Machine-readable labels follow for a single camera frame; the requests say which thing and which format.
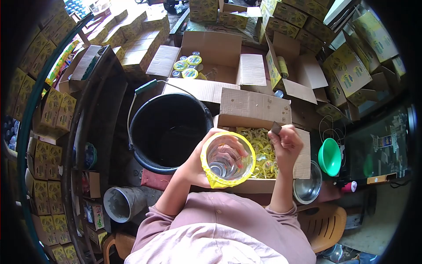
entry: yellow tape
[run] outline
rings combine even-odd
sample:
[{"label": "yellow tape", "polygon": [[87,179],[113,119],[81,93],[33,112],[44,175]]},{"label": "yellow tape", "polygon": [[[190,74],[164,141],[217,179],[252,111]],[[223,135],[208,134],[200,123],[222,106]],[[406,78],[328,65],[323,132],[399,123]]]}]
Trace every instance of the yellow tape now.
[{"label": "yellow tape", "polygon": [[264,128],[236,128],[236,132],[251,142],[252,148],[256,153],[255,170],[251,178],[277,178],[276,155],[268,138],[268,130]]},{"label": "yellow tape", "polygon": [[[207,162],[207,149],[208,149],[210,143],[214,139],[216,139],[216,138],[218,138],[220,136],[226,136],[226,135],[232,135],[232,136],[235,136],[237,138],[240,138],[240,139],[244,140],[246,142],[246,144],[248,145],[248,148],[251,150],[251,153],[252,153],[252,161],[253,161],[253,163],[252,163],[251,170],[249,171],[249,173],[247,173],[246,175],[244,175],[243,177],[241,177],[238,180],[230,180],[229,181],[229,180],[225,180],[225,179],[222,179],[222,178],[218,177],[217,175],[215,175],[212,172],[212,170],[209,167],[208,162]],[[242,182],[246,181],[252,175],[252,173],[255,170],[256,155],[255,155],[255,151],[254,151],[254,148],[252,147],[251,143],[249,143],[249,141],[244,136],[239,135],[239,134],[234,133],[234,132],[230,132],[230,131],[227,131],[227,132],[219,132],[219,133],[216,133],[216,134],[212,135],[205,142],[204,146],[202,147],[200,158],[201,158],[202,168],[205,171],[205,175],[208,178],[208,181],[210,183],[211,188],[213,188],[213,189],[215,189],[215,188],[233,187],[233,186],[239,185]]]}]

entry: yellow jar lid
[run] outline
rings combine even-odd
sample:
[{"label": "yellow jar lid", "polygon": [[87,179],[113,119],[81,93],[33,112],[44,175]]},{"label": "yellow jar lid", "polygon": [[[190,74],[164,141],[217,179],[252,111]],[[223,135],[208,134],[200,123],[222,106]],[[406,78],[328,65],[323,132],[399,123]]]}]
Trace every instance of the yellow jar lid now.
[{"label": "yellow jar lid", "polygon": [[179,60],[179,61],[176,61],[173,68],[176,71],[183,71],[184,69],[186,69],[188,67],[188,65],[189,64],[185,60]]},{"label": "yellow jar lid", "polygon": [[196,79],[196,77],[198,77],[198,71],[193,68],[189,68],[182,72],[182,76],[186,79]]},{"label": "yellow jar lid", "polygon": [[198,65],[202,62],[202,58],[199,57],[198,55],[190,55],[186,61],[190,64],[190,65]]}]

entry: person's right hand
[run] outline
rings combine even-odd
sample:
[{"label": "person's right hand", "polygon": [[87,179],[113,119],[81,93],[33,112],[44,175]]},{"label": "person's right hand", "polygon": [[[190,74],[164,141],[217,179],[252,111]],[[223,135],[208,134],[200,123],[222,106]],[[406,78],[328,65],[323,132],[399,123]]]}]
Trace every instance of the person's right hand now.
[{"label": "person's right hand", "polygon": [[272,131],[268,137],[274,146],[277,166],[282,174],[293,173],[293,166],[303,147],[303,141],[296,133],[294,125],[284,125],[277,135]]}]

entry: chair backrest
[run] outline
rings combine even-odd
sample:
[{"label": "chair backrest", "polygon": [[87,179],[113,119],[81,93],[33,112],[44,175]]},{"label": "chair backrest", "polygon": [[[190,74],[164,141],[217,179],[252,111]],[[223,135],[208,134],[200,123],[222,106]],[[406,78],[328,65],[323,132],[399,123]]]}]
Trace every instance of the chair backrest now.
[{"label": "chair backrest", "polygon": [[300,229],[315,253],[334,246],[343,235],[346,211],[333,204],[308,204],[298,207]]}]

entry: pink object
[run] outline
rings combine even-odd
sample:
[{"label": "pink object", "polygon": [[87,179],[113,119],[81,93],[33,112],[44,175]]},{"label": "pink object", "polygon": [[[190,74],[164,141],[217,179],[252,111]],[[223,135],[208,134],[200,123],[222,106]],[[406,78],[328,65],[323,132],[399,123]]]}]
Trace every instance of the pink object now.
[{"label": "pink object", "polygon": [[356,191],[356,187],[357,187],[357,182],[355,181],[349,182],[341,189],[341,191],[343,193],[354,193]]}]

